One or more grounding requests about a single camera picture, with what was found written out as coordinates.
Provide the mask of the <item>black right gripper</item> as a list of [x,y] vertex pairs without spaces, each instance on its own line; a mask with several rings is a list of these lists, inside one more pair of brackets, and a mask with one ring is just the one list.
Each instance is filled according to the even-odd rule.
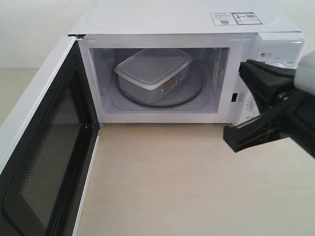
[[[222,138],[226,144],[234,152],[239,152],[291,138],[314,157],[315,96],[294,87],[295,70],[248,59],[240,63],[239,75],[252,93],[258,109],[266,112],[239,125],[224,126]],[[289,104],[275,106],[287,99]]]

